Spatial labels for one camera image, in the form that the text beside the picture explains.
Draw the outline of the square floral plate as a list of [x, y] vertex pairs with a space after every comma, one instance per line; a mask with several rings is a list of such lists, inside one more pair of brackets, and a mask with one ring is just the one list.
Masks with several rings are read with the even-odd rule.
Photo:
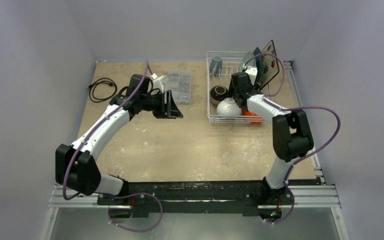
[[[261, 53], [270, 53], [277, 55], [274, 40], [271, 39], [265, 47], [263, 47]], [[259, 81], [259, 89], [262, 90], [266, 85], [269, 84], [280, 73], [280, 65], [277, 59], [271, 55], [262, 55], [262, 75]]]

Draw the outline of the grey printed mug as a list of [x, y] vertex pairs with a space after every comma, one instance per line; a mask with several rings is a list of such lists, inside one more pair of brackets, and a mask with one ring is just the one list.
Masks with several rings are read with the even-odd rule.
[[218, 76], [223, 68], [223, 58], [220, 55], [215, 55], [209, 65], [209, 73], [211, 76]]

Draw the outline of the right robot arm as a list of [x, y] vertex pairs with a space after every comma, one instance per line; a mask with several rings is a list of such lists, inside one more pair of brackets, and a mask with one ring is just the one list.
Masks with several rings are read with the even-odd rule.
[[251, 83], [249, 74], [231, 75], [228, 95], [242, 109], [272, 124], [272, 146], [275, 160], [263, 178], [259, 197], [268, 204], [286, 193], [294, 164], [314, 147], [309, 121], [304, 110], [286, 109], [262, 94]]

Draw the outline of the brown rimmed beige bowl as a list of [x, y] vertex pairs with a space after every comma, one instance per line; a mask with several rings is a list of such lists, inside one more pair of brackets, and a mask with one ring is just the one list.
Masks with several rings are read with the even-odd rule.
[[217, 106], [228, 97], [228, 89], [223, 85], [216, 85], [209, 91], [210, 103]]

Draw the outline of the white bowl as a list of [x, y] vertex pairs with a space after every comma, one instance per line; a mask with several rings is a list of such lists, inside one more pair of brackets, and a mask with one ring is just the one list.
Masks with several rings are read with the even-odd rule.
[[216, 114], [225, 119], [235, 119], [242, 115], [242, 110], [233, 98], [227, 97], [217, 105]]

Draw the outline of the orange bowl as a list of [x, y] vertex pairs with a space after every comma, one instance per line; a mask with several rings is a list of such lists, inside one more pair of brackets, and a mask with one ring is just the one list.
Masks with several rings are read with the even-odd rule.
[[257, 114], [247, 111], [247, 110], [242, 110], [242, 115], [249, 120], [249, 123], [252, 125], [260, 125], [265, 122], [263, 118], [258, 116]]

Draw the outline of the light green round plate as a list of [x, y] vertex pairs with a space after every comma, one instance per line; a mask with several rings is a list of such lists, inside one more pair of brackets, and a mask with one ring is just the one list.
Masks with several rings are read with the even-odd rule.
[[247, 67], [256, 67], [256, 59], [254, 58], [254, 56], [254, 53], [251, 51], [245, 54], [240, 64], [240, 72], [244, 72]]

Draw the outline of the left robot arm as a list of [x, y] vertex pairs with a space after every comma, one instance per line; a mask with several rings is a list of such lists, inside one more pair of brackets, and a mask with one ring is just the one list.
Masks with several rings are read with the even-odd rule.
[[55, 181], [79, 194], [106, 194], [118, 205], [126, 203], [129, 191], [125, 180], [102, 174], [97, 160], [114, 135], [142, 111], [157, 119], [178, 119], [183, 114], [171, 90], [165, 90], [156, 76], [134, 74], [128, 86], [112, 97], [104, 113], [77, 140], [61, 144], [55, 151]]

